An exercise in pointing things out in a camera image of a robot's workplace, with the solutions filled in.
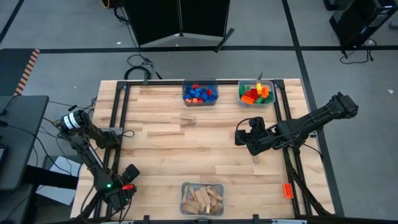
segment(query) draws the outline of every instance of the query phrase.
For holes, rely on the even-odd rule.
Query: gray floor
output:
[[[0,1],[0,29],[16,0]],[[288,0],[301,46],[334,46],[328,20],[332,12],[321,0]],[[398,14],[392,19],[398,20]],[[373,35],[379,45],[397,45],[398,30],[386,23]],[[229,27],[236,32],[227,45],[292,46],[280,0],[231,0]],[[215,45],[215,41],[176,38],[156,46]],[[3,48],[111,48],[132,47],[126,26],[97,1],[25,0]],[[48,95],[51,100],[86,106],[98,92],[101,80],[120,80],[129,68],[128,53],[40,54],[24,91],[25,95]],[[143,53],[164,78],[301,78],[294,51],[221,51]],[[374,62],[342,65],[341,54],[303,52],[318,106],[338,91],[360,105],[351,120],[334,121],[325,127],[336,181],[348,217],[398,220],[395,145],[398,51],[374,51]],[[350,60],[365,59],[356,52]],[[137,72],[131,78],[140,78]],[[67,108],[49,105],[46,117],[59,119]],[[43,126],[55,132],[47,123]],[[60,155],[55,141],[40,135],[51,155]],[[74,154],[64,142],[64,151]],[[44,154],[39,150],[39,160]],[[53,214],[51,208],[40,214]]]

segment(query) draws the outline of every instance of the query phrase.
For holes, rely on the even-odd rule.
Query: table leg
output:
[[[76,189],[79,178],[28,165],[26,166],[23,181],[28,184]]]

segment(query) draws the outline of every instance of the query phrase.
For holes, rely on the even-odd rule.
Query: orange striped tape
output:
[[[26,65],[26,68],[24,70],[24,73],[22,74],[21,80],[19,80],[18,86],[15,89],[14,96],[21,95],[22,92],[24,91],[26,83],[29,79],[30,73],[33,69],[33,66],[35,66],[37,57],[39,56],[39,53],[40,53],[39,49],[35,49],[32,52],[32,55],[30,56],[30,59],[29,59],[27,65]]]

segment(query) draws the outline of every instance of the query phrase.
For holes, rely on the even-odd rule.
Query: small red object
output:
[[[288,198],[288,199],[293,198],[292,184],[284,184],[284,195],[285,195],[285,198]]]
[[[131,190],[134,189],[134,185],[132,184],[127,184],[125,186],[122,187],[123,190]]]
[[[251,94],[251,98],[254,100],[257,100],[259,98],[259,94],[256,89],[251,89],[250,94]]]

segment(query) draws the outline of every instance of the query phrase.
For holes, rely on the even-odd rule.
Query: white paper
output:
[[[58,156],[57,160],[55,161],[55,164],[58,165],[60,168],[70,172],[71,168],[67,161],[69,161],[69,163],[72,165],[72,175],[74,175],[75,177],[78,177],[78,171],[79,171],[79,167],[80,167],[79,163],[71,161],[64,157]],[[55,165],[53,165],[50,170],[53,172],[58,172],[61,174],[69,175],[69,173],[67,173],[63,170],[60,170]],[[39,195],[43,195],[44,197],[50,198],[52,200],[56,200],[65,205],[71,205],[73,198],[75,197],[76,190],[44,186],[40,190],[36,191],[36,193]]]

